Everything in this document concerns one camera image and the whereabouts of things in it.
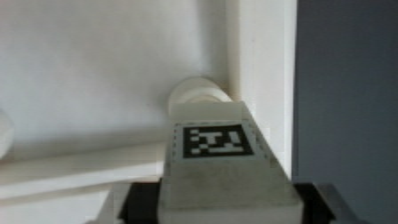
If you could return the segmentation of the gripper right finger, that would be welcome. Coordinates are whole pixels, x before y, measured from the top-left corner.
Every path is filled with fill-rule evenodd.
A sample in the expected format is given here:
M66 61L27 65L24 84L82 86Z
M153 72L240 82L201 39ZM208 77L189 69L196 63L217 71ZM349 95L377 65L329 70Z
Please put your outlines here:
M333 184L297 183L304 200L301 224L363 224Z

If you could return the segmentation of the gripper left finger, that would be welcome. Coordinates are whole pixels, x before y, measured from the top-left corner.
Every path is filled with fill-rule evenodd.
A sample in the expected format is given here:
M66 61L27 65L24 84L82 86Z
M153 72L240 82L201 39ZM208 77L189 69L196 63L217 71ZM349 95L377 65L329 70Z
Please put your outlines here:
M159 224L160 183L135 182L119 212L123 224Z

